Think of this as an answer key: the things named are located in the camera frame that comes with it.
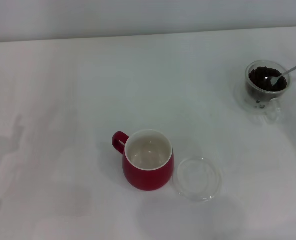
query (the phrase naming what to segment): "mug handle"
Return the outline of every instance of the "mug handle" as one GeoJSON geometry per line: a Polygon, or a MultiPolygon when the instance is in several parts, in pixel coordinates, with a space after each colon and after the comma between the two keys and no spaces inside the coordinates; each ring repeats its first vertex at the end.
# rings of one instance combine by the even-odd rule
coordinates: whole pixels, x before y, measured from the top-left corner
{"type": "Polygon", "coordinates": [[[113,147],[121,154],[124,154],[125,144],[126,144],[128,138],[129,138],[129,136],[124,134],[122,131],[116,132],[112,137],[113,147]]]}

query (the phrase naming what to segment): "spoon handle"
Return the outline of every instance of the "spoon handle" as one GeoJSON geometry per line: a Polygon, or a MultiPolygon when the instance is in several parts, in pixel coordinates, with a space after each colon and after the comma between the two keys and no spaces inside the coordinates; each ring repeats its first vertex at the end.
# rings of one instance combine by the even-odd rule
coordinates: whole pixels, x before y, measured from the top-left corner
{"type": "Polygon", "coordinates": [[[287,74],[289,74],[289,73],[291,73],[292,71],[295,71],[296,70],[296,66],[295,67],[293,67],[292,69],[290,69],[290,70],[288,70],[288,71],[286,71],[285,73],[283,73],[282,75],[280,75],[279,77],[278,77],[278,79],[279,78],[281,78],[282,76],[284,76],[284,75],[287,75],[287,74]]]}

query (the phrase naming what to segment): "mug rim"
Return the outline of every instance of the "mug rim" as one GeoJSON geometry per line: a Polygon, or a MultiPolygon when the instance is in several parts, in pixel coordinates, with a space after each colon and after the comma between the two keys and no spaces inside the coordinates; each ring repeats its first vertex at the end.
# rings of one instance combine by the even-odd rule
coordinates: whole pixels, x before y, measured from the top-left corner
{"type": "Polygon", "coordinates": [[[155,171],[155,170],[158,170],[158,169],[163,168],[164,166],[166,166],[166,165],[169,163],[170,159],[171,159],[172,156],[173,156],[173,146],[172,146],[172,143],[170,142],[170,140],[168,139],[168,137],[166,137],[162,132],[157,131],[157,130],[154,130],[154,129],[143,129],[143,130],[136,131],[134,134],[132,134],[132,135],[128,138],[126,144],[124,145],[124,155],[126,156],[127,161],[128,161],[132,166],[134,166],[136,169],[139,169],[139,170],[142,170],[142,171],[155,171]],[[141,133],[143,133],[143,132],[155,132],[155,133],[158,133],[158,134],[162,135],[162,136],[167,140],[167,142],[168,142],[168,144],[169,144],[169,146],[170,146],[170,154],[169,154],[169,157],[168,157],[167,161],[166,161],[163,165],[161,165],[161,166],[159,166],[159,167],[156,167],[156,168],[153,168],[153,169],[144,169],[144,168],[141,168],[141,167],[138,167],[138,166],[134,165],[134,164],[130,161],[130,158],[128,157],[128,146],[129,146],[129,144],[130,144],[130,139],[134,138],[136,135],[141,134],[141,133]]]}

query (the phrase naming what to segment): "glass jar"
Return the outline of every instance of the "glass jar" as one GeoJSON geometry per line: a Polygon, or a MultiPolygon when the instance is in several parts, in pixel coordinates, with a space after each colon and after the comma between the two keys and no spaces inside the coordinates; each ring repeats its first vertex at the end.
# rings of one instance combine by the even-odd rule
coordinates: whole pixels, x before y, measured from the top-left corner
{"type": "Polygon", "coordinates": [[[289,74],[284,78],[287,81],[287,87],[281,91],[266,91],[257,87],[249,78],[249,74],[252,70],[259,67],[267,67],[276,69],[280,73],[284,73],[287,70],[276,62],[268,60],[259,60],[250,64],[245,71],[245,88],[243,98],[248,107],[252,108],[255,112],[266,113],[276,110],[276,103],[280,97],[290,88],[292,81],[289,74]]]}

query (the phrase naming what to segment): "white wall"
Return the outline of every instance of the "white wall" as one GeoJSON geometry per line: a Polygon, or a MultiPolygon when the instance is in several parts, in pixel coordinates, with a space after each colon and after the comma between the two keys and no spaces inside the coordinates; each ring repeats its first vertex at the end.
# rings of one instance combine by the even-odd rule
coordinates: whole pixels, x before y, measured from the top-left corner
{"type": "Polygon", "coordinates": [[[296,26],[296,0],[0,0],[0,41],[296,26]]]}

